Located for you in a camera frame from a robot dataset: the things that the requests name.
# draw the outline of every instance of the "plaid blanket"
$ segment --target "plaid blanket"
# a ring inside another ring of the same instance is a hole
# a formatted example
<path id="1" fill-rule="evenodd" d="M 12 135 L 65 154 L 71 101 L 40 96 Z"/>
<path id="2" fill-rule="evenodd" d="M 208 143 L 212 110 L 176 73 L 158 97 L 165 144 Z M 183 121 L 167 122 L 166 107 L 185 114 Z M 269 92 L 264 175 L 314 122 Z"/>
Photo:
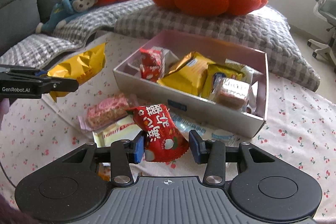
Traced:
<path id="1" fill-rule="evenodd" d="M 0 64 L 42 69 L 60 54 L 77 49 L 70 41 L 45 34 L 32 34 L 1 56 Z"/>
<path id="2" fill-rule="evenodd" d="M 94 9 L 82 17 L 70 21 L 53 35 L 74 44 L 84 46 L 87 39 L 99 29 L 112 30 L 117 19 L 152 5 L 152 0 L 129 0 Z"/>
<path id="3" fill-rule="evenodd" d="M 150 39 L 160 31 L 177 30 L 239 43 L 267 53 L 269 70 L 312 91 L 320 77 L 302 57 L 286 18 L 265 6 L 245 16 L 223 15 L 214 18 L 187 16 L 155 5 L 118 19 L 114 32 Z"/>
<path id="4" fill-rule="evenodd" d="M 53 36 L 33 34 L 26 37 L 0 57 L 0 64 L 45 68 L 65 52 L 77 51 L 100 29 L 112 29 L 122 15 L 152 5 L 152 0 L 130 0 L 93 9 L 70 21 Z"/>

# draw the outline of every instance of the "metal screw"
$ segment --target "metal screw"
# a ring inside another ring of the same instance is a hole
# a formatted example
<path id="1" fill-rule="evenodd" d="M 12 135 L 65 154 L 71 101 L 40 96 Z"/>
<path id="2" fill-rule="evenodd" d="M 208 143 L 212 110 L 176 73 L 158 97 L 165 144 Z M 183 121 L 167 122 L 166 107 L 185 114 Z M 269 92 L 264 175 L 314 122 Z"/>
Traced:
<path id="1" fill-rule="evenodd" d="M 131 179 L 128 176 L 116 176 L 113 180 L 119 184 L 124 184 L 131 181 Z"/>
<path id="2" fill-rule="evenodd" d="M 218 184 L 221 183 L 223 181 L 223 179 L 220 176 L 208 176 L 205 179 L 208 183 L 211 184 Z"/>

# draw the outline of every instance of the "white chair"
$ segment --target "white chair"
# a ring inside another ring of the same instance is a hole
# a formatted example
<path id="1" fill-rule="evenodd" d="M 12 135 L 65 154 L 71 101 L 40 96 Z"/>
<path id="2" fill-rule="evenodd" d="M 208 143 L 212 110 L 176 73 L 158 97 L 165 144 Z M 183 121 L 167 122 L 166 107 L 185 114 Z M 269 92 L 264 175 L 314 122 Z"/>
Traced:
<path id="1" fill-rule="evenodd" d="M 332 28 L 336 27 L 336 0 L 316 0 L 317 3 L 314 7 L 314 14 L 317 15 L 319 18 L 325 20 L 330 25 L 331 28 L 328 28 L 327 31 L 330 31 Z M 307 45 L 310 47 L 311 44 L 314 44 L 318 47 L 317 50 L 313 51 L 313 57 L 316 58 L 317 54 L 329 54 L 331 60 L 333 61 L 334 65 L 336 66 L 336 57 L 332 50 L 334 45 L 334 41 L 336 38 L 336 30 L 334 29 L 333 36 L 331 37 L 328 44 L 317 42 L 313 39 L 309 39 Z"/>

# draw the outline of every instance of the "white box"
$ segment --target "white box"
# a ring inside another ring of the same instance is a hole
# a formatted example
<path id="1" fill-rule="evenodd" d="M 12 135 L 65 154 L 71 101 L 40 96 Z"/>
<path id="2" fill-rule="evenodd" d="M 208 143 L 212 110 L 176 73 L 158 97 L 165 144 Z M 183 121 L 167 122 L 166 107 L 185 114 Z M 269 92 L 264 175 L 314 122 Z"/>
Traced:
<path id="1" fill-rule="evenodd" d="M 118 88 L 121 91 L 128 94 L 134 93 L 139 98 L 150 100 L 155 104 L 165 104 L 174 112 L 244 137 L 253 138 L 262 128 L 267 118 L 268 108 L 266 53 L 218 39 L 167 30 L 160 32 L 143 48 L 150 49 L 153 46 L 168 48 L 179 58 L 183 58 L 191 51 L 197 51 L 219 64 L 223 64 L 228 58 L 260 71 L 262 75 L 253 78 L 253 82 L 258 81 L 255 115 L 241 113 L 201 97 L 134 76 L 138 71 L 127 64 L 140 58 L 139 50 L 113 70 Z"/>

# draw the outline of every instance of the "yellow snack bag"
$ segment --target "yellow snack bag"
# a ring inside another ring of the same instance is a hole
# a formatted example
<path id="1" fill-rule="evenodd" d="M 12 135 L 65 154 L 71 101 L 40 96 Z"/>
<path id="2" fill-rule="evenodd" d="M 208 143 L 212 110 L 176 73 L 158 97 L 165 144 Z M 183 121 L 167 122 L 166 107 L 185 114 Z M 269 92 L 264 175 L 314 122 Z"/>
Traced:
<path id="1" fill-rule="evenodd" d="M 245 67 L 245 65 L 229 59 L 225 60 L 224 66 L 237 71 L 242 71 Z"/>
<path id="2" fill-rule="evenodd" d="M 48 71 L 48 76 L 76 79 L 79 85 L 97 75 L 105 66 L 105 43 L 76 55 Z M 51 91 L 50 96 L 56 102 L 68 92 Z"/>
<path id="3" fill-rule="evenodd" d="M 191 52 L 173 65 L 167 76 L 157 81 L 195 96 L 199 96 L 207 78 L 208 64 L 214 62 L 198 52 Z"/>
<path id="4" fill-rule="evenodd" d="M 111 167 L 104 166 L 102 163 L 99 163 L 98 166 L 98 176 L 100 176 L 102 180 L 111 181 Z"/>
<path id="5" fill-rule="evenodd" d="M 215 81 L 218 77 L 232 78 L 240 81 L 244 76 L 244 73 L 238 70 L 234 70 L 223 65 L 210 64 L 208 66 L 208 76 L 202 91 L 202 98 L 208 99 L 209 95 L 213 91 Z"/>

